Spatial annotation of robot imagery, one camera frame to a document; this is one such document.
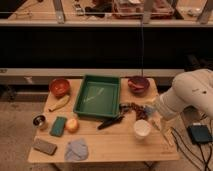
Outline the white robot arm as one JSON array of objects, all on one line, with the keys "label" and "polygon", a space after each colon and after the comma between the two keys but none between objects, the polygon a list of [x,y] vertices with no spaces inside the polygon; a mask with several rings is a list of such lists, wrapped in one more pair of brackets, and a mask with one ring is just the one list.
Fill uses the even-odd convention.
[{"label": "white robot arm", "polygon": [[213,119],[213,71],[198,69],[178,74],[171,87],[154,100],[165,120],[173,119],[188,106]]}]

